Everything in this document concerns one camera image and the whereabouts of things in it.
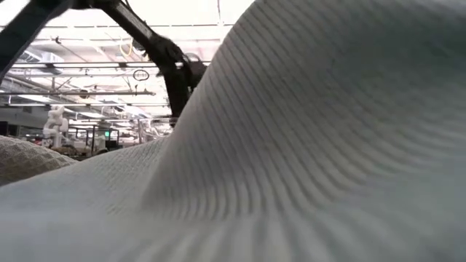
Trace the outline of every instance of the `white robot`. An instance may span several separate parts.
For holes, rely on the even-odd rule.
[[[45,138],[53,138],[53,147],[61,147],[62,134],[68,132],[68,120],[63,118],[64,106],[52,106],[52,110],[48,113],[48,120],[44,125],[42,133]],[[49,143],[42,142],[43,146],[49,146]]]

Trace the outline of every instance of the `ribbed knit fabric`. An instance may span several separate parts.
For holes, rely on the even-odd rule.
[[[0,261],[463,261],[466,2],[256,1],[173,134],[0,188]]]

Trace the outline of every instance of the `ceiling light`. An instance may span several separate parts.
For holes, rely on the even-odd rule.
[[[56,68],[113,68],[119,67],[118,63],[55,63]]]
[[[80,103],[80,104],[50,104],[51,106],[87,106],[87,104]]]
[[[46,106],[45,104],[38,103],[24,103],[24,104],[5,104],[6,106]]]
[[[132,106],[168,106],[166,103],[132,103]]]
[[[46,68],[45,64],[36,64],[36,63],[17,63],[12,66],[12,68]]]
[[[136,68],[153,68],[157,67],[155,63],[145,62],[145,63],[128,63],[127,67],[136,67]]]
[[[88,116],[88,117],[92,117],[92,118],[100,118],[100,117],[104,117],[104,115],[101,115],[101,114],[98,114],[98,113],[91,113],[91,112],[79,112],[81,115],[83,116]]]
[[[126,106],[125,103],[93,103],[91,106]]]
[[[128,122],[121,122],[121,123],[117,122],[115,124],[118,124],[120,127],[132,127],[133,126],[132,124]]]
[[[37,102],[43,102],[43,103],[47,103],[47,102],[52,101],[52,99],[46,98],[46,97],[41,96],[41,95],[18,95],[18,97],[29,99],[29,100],[34,100],[34,101],[37,101]]]

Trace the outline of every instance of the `textured fabric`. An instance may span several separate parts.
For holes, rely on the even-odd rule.
[[[464,261],[465,25],[256,1],[169,138],[0,188],[1,261]]]
[[[0,186],[74,163],[43,146],[0,135]]]

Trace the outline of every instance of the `robotic arm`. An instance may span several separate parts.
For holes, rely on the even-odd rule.
[[[188,102],[189,90],[193,90],[202,78],[205,65],[199,70],[199,63],[187,60],[179,46],[153,32],[121,0],[30,0],[0,33],[0,79],[3,79],[46,23],[70,8],[102,9],[142,45],[164,76],[172,116],[180,116]],[[125,63],[120,63],[120,66],[125,67]]]

